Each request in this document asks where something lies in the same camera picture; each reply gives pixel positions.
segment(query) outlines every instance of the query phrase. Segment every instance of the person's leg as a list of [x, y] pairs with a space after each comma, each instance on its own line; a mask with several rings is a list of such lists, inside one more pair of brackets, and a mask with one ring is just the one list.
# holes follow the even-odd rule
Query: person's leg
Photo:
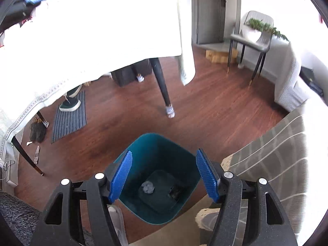
[[70, 98], [74, 98], [76, 95], [78, 95], [79, 91], [82, 88], [82, 84], [75, 87], [74, 89], [71, 89], [67, 92], [66, 96], [70, 97]]
[[65, 96], [65, 101], [60, 105], [59, 110], [62, 112], [73, 112], [81, 105], [81, 101], [77, 98]]
[[82, 84], [69, 90], [65, 96], [65, 101], [60, 105], [59, 110], [62, 112], [73, 112], [81, 105], [81, 101], [75, 98], [82, 88]]

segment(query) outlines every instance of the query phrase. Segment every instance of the chair leg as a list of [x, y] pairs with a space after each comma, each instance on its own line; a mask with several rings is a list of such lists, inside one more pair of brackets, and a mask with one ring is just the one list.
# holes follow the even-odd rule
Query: chair leg
[[254, 69], [254, 72], [253, 72], [253, 75], [252, 75], [252, 79], [251, 79], [251, 81], [249, 82], [249, 85], [252, 84], [252, 81], [253, 81], [253, 79], [255, 78], [255, 75], [256, 75], [256, 73], [257, 73], [257, 70], [259, 69], [259, 66], [260, 66], [260, 63], [261, 63], [261, 59], [262, 59], [262, 57], [263, 57], [263, 53], [260, 53], [259, 59], [258, 59], [258, 61], [257, 61], [256, 67], [255, 67], [255, 69]]
[[243, 61], [244, 52], [245, 52], [245, 45], [243, 45], [243, 50], [241, 51], [240, 64], [241, 64], [242, 61]]
[[232, 55], [232, 43], [233, 43], [233, 40], [230, 40], [230, 46], [229, 46], [229, 56], [228, 56], [228, 71], [227, 71], [227, 73], [229, 73], [229, 67], [230, 67], [230, 62], [231, 62], [231, 55]]
[[263, 54], [262, 63], [261, 63], [261, 67], [260, 67], [259, 77], [260, 77], [260, 75], [261, 75], [261, 71], [262, 71], [262, 68], [263, 68], [263, 65], [264, 65], [265, 56], [266, 56], [266, 53]]

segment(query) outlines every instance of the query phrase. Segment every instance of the striped door mat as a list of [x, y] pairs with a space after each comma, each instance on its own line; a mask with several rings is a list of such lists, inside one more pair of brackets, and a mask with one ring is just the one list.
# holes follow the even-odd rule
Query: striped door mat
[[80, 91], [76, 98], [81, 101], [81, 105], [74, 112], [62, 112], [59, 110], [60, 105], [58, 106], [54, 127], [52, 129], [51, 143], [54, 143], [56, 140], [59, 140], [67, 134], [79, 130], [87, 124], [85, 113], [85, 91]]

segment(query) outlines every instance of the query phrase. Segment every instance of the green plant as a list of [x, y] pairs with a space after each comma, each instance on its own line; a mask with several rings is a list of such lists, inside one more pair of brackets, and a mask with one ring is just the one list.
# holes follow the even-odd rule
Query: green plant
[[249, 26], [250, 28], [256, 29], [260, 32], [263, 32], [263, 31], [269, 32], [269, 33], [275, 35], [276, 37], [282, 38], [283, 40], [286, 40], [289, 42], [287, 37], [285, 35], [281, 34], [281, 32], [279, 30], [277, 30], [276, 27], [271, 27], [270, 24], [264, 23], [262, 20], [251, 18], [247, 21], [246, 25]]

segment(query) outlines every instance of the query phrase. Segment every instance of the table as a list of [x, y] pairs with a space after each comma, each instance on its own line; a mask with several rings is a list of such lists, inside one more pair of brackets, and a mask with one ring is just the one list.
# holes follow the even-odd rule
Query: table
[[[2, 101], [3, 160], [8, 142], [30, 159], [14, 135], [41, 108], [84, 82], [144, 59], [150, 59], [165, 105], [171, 107], [158, 57], [178, 56], [182, 83], [193, 79], [191, 33], [186, 35], [191, 30], [191, 12], [186, 12], [184, 0], [149, 1], [49, 0], [37, 8], [32, 22], [5, 32], [0, 56], [6, 70], [1, 88], [13, 89], [14, 82], [24, 91], [16, 90], [16, 103], [9, 97]], [[31, 57], [22, 66], [22, 60]]]

